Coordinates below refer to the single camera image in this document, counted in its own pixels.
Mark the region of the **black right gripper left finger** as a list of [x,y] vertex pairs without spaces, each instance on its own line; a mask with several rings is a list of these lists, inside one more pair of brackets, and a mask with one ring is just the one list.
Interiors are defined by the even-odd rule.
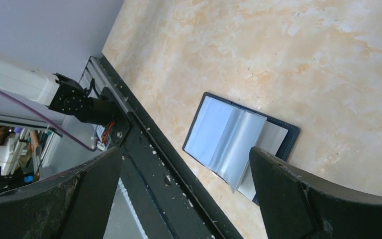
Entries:
[[76,167],[0,193],[0,239],[100,239],[122,165],[113,147]]

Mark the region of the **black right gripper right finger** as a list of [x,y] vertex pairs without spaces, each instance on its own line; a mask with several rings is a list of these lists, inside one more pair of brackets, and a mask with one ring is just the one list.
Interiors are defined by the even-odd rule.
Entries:
[[270,239],[382,239],[382,196],[325,180],[253,147],[249,153]]

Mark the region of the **blue leather card holder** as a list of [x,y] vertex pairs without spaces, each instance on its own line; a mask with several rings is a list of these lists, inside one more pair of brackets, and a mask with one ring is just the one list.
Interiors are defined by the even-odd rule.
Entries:
[[252,147],[287,161],[300,128],[205,92],[182,149],[202,166],[258,204],[250,167]]

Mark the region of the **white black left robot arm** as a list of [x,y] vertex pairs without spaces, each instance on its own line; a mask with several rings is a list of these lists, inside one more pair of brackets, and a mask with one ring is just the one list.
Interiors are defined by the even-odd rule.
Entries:
[[120,113],[114,102],[90,97],[75,80],[0,54],[0,94],[16,94],[84,123],[108,125]]

